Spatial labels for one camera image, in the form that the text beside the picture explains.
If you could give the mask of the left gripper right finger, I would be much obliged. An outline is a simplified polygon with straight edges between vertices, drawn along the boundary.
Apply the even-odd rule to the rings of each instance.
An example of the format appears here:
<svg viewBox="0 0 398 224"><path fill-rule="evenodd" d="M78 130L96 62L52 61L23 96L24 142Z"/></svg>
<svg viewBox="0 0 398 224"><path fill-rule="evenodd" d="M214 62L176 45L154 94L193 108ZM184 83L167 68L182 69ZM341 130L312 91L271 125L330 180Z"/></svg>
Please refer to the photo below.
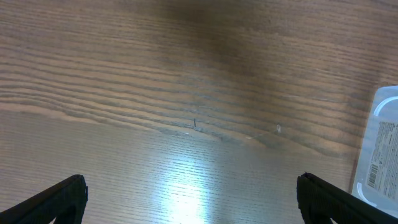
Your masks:
<svg viewBox="0 0 398 224"><path fill-rule="evenodd" d="M297 201L305 224L397 224L397 218L304 173L297 177Z"/></svg>

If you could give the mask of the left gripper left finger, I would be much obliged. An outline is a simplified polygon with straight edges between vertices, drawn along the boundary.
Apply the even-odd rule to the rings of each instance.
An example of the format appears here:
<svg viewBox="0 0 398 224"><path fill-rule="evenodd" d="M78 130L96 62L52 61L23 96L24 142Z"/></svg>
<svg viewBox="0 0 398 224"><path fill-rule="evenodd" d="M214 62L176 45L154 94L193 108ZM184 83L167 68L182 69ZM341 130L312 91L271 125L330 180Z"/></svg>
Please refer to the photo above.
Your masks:
<svg viewBox="0 0 398 224"><path fill-rule="evenodd" d="M1 223L81 224L87 201L85 178L75 174L1 212Z"/></svg>

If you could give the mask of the clear plastic storage box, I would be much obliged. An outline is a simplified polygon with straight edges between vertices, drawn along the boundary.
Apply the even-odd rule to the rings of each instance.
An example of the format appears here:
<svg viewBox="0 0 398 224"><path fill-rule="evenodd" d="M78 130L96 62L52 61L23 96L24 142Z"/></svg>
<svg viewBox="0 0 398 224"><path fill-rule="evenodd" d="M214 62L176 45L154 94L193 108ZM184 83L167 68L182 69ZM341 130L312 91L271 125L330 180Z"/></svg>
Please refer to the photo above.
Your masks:
<svg viewBox="0 0 398 224"><path fill-rule="evenodd" d="M397 217L397 87L374 95L351 194Z"/></svg>

